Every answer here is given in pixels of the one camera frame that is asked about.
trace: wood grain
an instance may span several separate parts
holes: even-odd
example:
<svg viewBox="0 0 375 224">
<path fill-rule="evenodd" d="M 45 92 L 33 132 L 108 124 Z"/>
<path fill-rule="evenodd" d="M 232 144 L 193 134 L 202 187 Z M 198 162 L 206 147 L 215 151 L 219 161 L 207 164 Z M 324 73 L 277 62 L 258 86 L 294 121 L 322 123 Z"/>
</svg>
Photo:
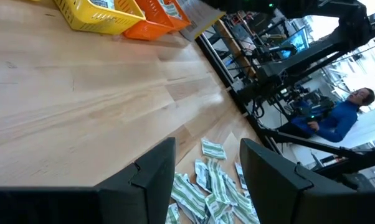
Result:
<svg viewBox="0 0 375 224">
<path fill-rule="evenodd" d="M 0 185 L 92 186 L 167 136 L 178 172 L 194 177 L 208 138 L 235 180 L 256 139 L 195 43 L 74 32 L 51 0 L 0 0 Z"/>
</svg>

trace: yellow basket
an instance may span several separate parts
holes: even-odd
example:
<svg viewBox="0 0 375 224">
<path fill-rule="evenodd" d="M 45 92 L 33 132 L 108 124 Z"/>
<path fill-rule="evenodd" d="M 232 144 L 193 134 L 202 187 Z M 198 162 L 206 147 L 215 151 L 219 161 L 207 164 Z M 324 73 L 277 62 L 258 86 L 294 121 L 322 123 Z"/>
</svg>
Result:
<svg viewBox="0 0 375 224">
<path fill-rule="evenodd" d="M 145 20 L 134 0 L 114 0 L 116 10 L 97 6 L 89 0 L 54 0 L 70 27 L 101 34 L 121 34 Z"/>
</svg>

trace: green and white packet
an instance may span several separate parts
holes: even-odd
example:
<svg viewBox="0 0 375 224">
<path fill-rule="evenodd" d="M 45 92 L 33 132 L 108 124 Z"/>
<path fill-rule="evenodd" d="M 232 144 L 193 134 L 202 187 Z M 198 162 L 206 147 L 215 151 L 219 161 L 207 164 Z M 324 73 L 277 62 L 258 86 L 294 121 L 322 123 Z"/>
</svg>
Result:
<svg viewBox="0 0 375 224">
<path fill-rule="evenodd" d="M 233 195 L 232 193 L 235 192 L 235 188 L 232 190 L 230 189 L 231 186 L 235 186 L 235 182 L 226 174 L 223 173 L 222 178 L 224 180 L 225 186 L 226 186 L 226 195 L 230 200 L 230 204 L 232 206 L 237 206 L 238 205 L 238 197 L 236 195 Z"/>
<path fill-rule="evenodd" d="M 250 192 L 248 190 L 245 190 L 243 192 L 243 194 L 244 194 L 244 197 L 246 197 L 247 199 L 249 199 L 250 202 L 251 202 L 252 213 L 257 213 L 257 211 L 255 211 L 254 204 L 252 203 Z"/>
<path fill-rule="evenodd" d="M 237 175 L 239 175 L 240 184 L 242 185 L 242 188 L 244 190 L 247 190 L 247 185 L 245 184 L 242 166 L 240 166 L 240 164 L 235 162 L 235 167 L 236 167 Z"/>
<path fill-rule="evenodd" d="M 186 206 L 182 205 L 181 203 L 177 202 L 178 206 L 181 208 L 182 212 L 192 221 L 193 223 L 197 223 L 199 219 L 190 211 Z"/>
<path fill-rule="evenodd" d="M 225 211 L 230 208 L 230 205 L 218 202 L 214 194 L 210 194 L 206 197 L 206 205 L 215 223 L 218 223 L 225 214 Z"/>
<path fill-rule="evenodd" d="M 216 200 L 230 205 L 231 201 L 226 195 L 226 186 L 222 178 L 224 172 L 221 170 L 221 165 L 215 159 L 209 159 L 207 167 L 211 177 L 211 190 Z"/>
<path fill-rule="evenodd" d="M 225 224 L 234 224 L 233 212 L 229 210 L 221 216 L 221 221 Z"/>
<path fill-rule="evenodd" d="M 200 159 L 194 161 L 194 171 L 196 173 L 196 182 L 206 192 L 211 193 L 211 178 L 208 167 Z"/>
<path fill-rule="evenodd" d="M 233 213 L 245 224 L 260 224 L 260 220 L 253 213 L 247 213 L 242 207 L 233 208 Z"/>
<path fill-rule="evenodd" d="M 196 190 L 181 174 L 175 173 L 171 197 L 181 205 L 184 205 L 199 219 L 206 218 L 205 196 Z"/>
<path fill-rule="evenodd" d="M 226 188 L 230 192 L 231 200 L 237 202 L 237 206 L 240 206 L 245 212 L 252 213 L 251 200 L 244 197 L 244 195 L 236 189 L 234 181 L 227 174 L 224 174 L 224 181 Z"/>
<path fill-rule="evenodd" d="M 245 197 L 236 189 L 236 184 L 227 174 L 224 174 L 224 181 L 230 193 L 231 200 L 237 202 L 237 205 L 233 207 L 233 213 L 235 213 L 243 223 L 259 224 L 257 213 L 253 212 L 251 199 Z"/>
<path fill-rule="evenodd" d="M 198 192 L 201 192 L 201 189 L 200 189 L 200 187 L 199 187 L 197 184 L 192 184 L 192 182 L 190 182 L 188 174 L 183 174 L 183 175 L 182 175 L 182 180 L 184 180 L 184 181 L 186 181 L 187 183 L 189 183 L 189 184 L 190 184 L 191 186 L 193 186 L 193 188 L 196 189 Z"/>
<path fill-rule="evenodd" d="M 178 206 L 176 203 L 168 206 L 167 219 L 165 219 L 165 224 L 180 224 Z"/>
<path fill-rule="evenodd" d="M 206 156 L 215 159 L 226 159 L 226 153 L 221 144 L 215 144 L 205 139 L 201 139 L 201 150 Z"/>
</svg>

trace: person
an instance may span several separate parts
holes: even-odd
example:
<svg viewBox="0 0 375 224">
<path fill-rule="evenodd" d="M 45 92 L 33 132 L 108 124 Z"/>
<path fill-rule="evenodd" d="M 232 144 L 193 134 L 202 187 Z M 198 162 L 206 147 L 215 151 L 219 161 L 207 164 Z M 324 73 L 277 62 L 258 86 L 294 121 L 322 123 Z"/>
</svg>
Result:
<svg viewBox="0 0 375 224">
<path fill-rule="evenodd" d="M 305 139 L 317 135 L 331 142 L 340 142 L 358 119 L 359 108 L 370 105 L 374 99 L 372 89 L 362 88 L 352 92 L 346 101 L 337 104 L 329 115 L 319 122 L 307 122 L 306 118 L 298 116 L 277 130 Z"/>
</svg>

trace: metal frame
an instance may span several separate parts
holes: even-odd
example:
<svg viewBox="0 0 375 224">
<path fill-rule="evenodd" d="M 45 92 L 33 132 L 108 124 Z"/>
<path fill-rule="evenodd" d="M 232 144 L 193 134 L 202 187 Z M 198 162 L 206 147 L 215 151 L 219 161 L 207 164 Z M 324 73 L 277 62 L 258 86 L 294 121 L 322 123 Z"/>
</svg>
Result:
<svg viewBox="0 0 375 224">
<path fill-rule="evenodd" d="M 200 35 L 196 39 L 196 42 L 198 46 L 200 46 L 201 50 L 204 52 L 204 55 L 207 57 L 208 61 L 213 66 L 214 70 L 217 72 L 219 78 L 222 80 L 225 87 L 229 89 L 229 94 L 235 101 L 235 104 L 237 105 L 240 112 L 242 114 L 247 115 L 247 121 L 250 123 L 251 127 L 253 127 L 254 131 L 257 133 L 259 139 L 265 147 L 269 148 L 270 150 L 278 154 L 282 154 L 282 152 L 277 147 L 275 140 L 283 140 L 290 141 L 296 144 L 301 144 L 303 146 L 311 147 L 313 149 L 329 152 L 347 158 L 342 162 L 323 167 L 316 171 L 317 173 L 328 178 L 335 178 L 337 175 L 342 173 L 357 172 L 359 170 L 375 166 L 375 151 L 368 152 L 366 154 L 359 154 L 357 152 L 353 152 L 342 147 L 332 147 L 326 144 L 320 144 L 318 142 L 309 141 L 307 139 L 298 138 L 288 134 L 279 133 L 277 131 L 261 128 L 251 110 L 252 104 L 247 104 L 246 101 L 242 100 L 240 94 L 235 90 L 236 88 L 234 88 L 236 85 L 242 85 L 242 83 L 233 81 L 232 77 L 230 76 L 230 73 L 223 64 L 222 60 L 215 53 L 211 43 L 207 40 L 207 38 L 204 35 Z M 332 57 L 325 59 L 319 64 L 301 73 L 300 75 L 297 75 L 296 77 L 294 77 L 293 80 L 290 80 L 290 82 L 284 83 L 284 85 L 280 86 L 278 90 L 285 88 L 294 81 L 306 77 L 307 75 L 311 74 L 312 72 L 316 71 L 321 67 L 324 67 L 325 65 L 329 64 L 330 62 L 334 61 L 342 55 L 344 55 L 344 52 L 337 52 Z"/>
<path fill-rule="evenodd" d="M 228 30 L 229 30 L 229 32 L 230 32 L 232 38 L 235 39 L 235 40 L 237 40 L 238 38 L 235 36 L 235 34 L 234 34 L 234 33 L 232 32 L 232 30 L 230 29 L 230 28 L 231 28 L 231 25 L 229 24 L 229 22 L 228 22 L 228 21 L 224 21 L 224 24 L 225 24 L 225 26 L 228 28 Z M 249 35 L 251 35 L 250 32 L 249 32 L 249 30 L 247 30 L 244 26 L 243 26 L 243 28 L 247 31 L 247 33 L 248 33 Z M 216 27 L 214 27 L 214 30 L 217 32 L 217 35 L 219 35 L 219 34 L 218 34 L 218 29 L 217 29 Z M 256 37 L 258 37 L 258 36 L 251 37 L 252 42 L 253 42 L 254 45 L 255 45 L 255 41 L 254 41 L 253 39 L 260 39 L 260 38 L 256 38 Z M 234 63 L 236 63 L 237 65 L 239 65 L 237 68 L 234 68 L 234 69 L 241 69 L 241 70 L 242 70 L 242 73 L 243 73 L 245 76 L 247 76 L 248 73 L 249 73 L 248 71 L 250 70 L 250 67 L 246 70 L 245 68 L 247 68 L 247 67 L 242 66 L 242 65 L 239 63 L 239 61 L 237 61 L 238 58 L 240 58 L 240 57 L 247 57 L 247 59 L 249 60 L 250 66 L 253 67 L 254 70 L 256 70 L 256 69 L 258 69 L 258 68 L 257 68 L 256 64 L 252 63 L 252 60 L 250 59 L 249 55 L 246 54 L 245 47 L 242 45 L 242 43 L 241 43 L 240 41 L 236 41 L 236 44 L 237 44 L 237 46 L 241 49 L 241 51 L 240 51 L 240 55 L 238 55 L 238 56 L 236 56 L 236 57 L 235 57 L 235 55 L 233 55 L 234 58 L 233 58 L 233 61 L 232 61 L 232 62 L 234 62 Z"/>
</svg>

